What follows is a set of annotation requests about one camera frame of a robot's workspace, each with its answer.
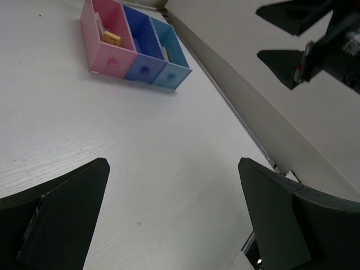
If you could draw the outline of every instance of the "drawer knob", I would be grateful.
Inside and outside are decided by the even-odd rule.
[[[107,62],[107,65],[109,68],[111,69],[116,69],[118,67],[118,62],[115,60],[115,59],[110,59],[108,62]]]
[[[168,76],[168,81],[169,82],[173,82],[173,81],[175,81],[175,79],[176,79],[176,76],[174,74],[171,74],[171,75]]]
[[[143,76],[148,76],[150,74],[150,70],[148,67],[143,67],[141,70],[140,70],[140,74],[143,75]]]

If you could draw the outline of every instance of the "pink drawer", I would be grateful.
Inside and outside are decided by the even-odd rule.
[[[104,27],[121,37],[121,47],[100,40],[96,12]],[[85,0],[81,26],[89,70],[123,78],[137,56],[123,5],[114,0]]]

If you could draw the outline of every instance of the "colorful storage box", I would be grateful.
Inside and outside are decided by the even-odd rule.
[[[101,41],[96,13],[120,47]],[[91,72],[171,89],[191,72],[171,25],[115,0],[85,0],[81,26]]]

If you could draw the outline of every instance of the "white wood-grain surface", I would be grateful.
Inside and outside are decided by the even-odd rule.
[[[104,157],[84,269],[227,269],[251,232],[237,164],[265,158],[184,47],[174,93],[89,73],[82,4],[0,3],[0,197]]]

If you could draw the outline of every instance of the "yellow object in drawer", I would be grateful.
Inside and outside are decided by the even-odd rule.
[[[163,52],[164,52],[165,60],[167,60],[167,62],[169,62],[168,51],[164,46],[163,46]]]
[[[121,37],[109,31],[105,31],[102,36],[102,41],[115,46],[120,46]]]

